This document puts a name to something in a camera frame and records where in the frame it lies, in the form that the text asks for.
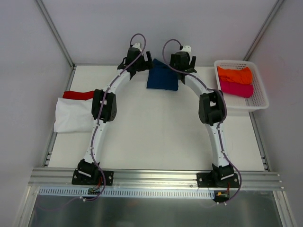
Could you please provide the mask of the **navy blue t shirt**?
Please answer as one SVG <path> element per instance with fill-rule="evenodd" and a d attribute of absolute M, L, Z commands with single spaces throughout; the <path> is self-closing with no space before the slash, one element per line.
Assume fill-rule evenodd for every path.
<path fill-rule="evenodd" d="M 153 59 L 154 67 L 149 70 L 147 89 L 178 91 L 178 75 L 163 62 Z"/>

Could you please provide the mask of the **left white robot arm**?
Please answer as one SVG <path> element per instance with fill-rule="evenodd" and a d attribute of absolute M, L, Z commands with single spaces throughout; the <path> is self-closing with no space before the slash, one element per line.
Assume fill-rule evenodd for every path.
<path fill-rule="evenodd" d="M 150 70 L 153 67 L 151 53 L 146 52 L 147 60 L 145 60 L 143 50 L 140 43 L 130 45 L 127 56 L 117 67 L 114 79 L 103 89 L 94 90 L 91 108 L 92 135 L 83 159 L 73 172 L 71 181 L 73 185 L 110 186 L 113 184 L 114 171 L 101 170 L 99 161 L 101 149 L 106 131 L 117 114 L 117 93 L 137 72 Z"/>

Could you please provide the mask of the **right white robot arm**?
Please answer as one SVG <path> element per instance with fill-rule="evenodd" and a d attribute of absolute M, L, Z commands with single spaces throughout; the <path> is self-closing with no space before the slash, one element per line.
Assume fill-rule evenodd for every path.
<path fill-rule="evenodd" d="M 227 116 L 226 104 L 221 91 L 209 88 L 195 70 L 195 56 L 179 51 L 170 57 L 169 66 L 178 74 L 183 84 L 191 88 L 199 97 L 198 116 L 209 134 L 213 163 L 212 171 L 202 181 L 211 187 L 229 187 L 234 180 L 234 168 L 227 160 L 223 136 L 223 122 Z"/>

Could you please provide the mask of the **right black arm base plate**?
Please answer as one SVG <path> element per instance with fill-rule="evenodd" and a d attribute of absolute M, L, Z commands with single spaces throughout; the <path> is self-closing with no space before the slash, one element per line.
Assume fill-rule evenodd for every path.
<path fill-rule="evenodd" d="M 197 186 L 199 188 L 239 188 L 238 175 L 234 174 L 232 177 L 220 180 L 214 172 L 197 173 L 196 174 Z"/>

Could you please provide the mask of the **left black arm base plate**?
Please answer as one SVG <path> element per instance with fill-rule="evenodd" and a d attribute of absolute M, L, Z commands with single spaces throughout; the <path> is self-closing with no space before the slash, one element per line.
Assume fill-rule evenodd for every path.
<path fill-rule="evenodd" d="M 100 171 L 95 176 L 83 173 L 79 170 L 74 170 L 71 183 L 72 185 L 106 185 L 112 186 L 114 179 L 113 171 Z"/>

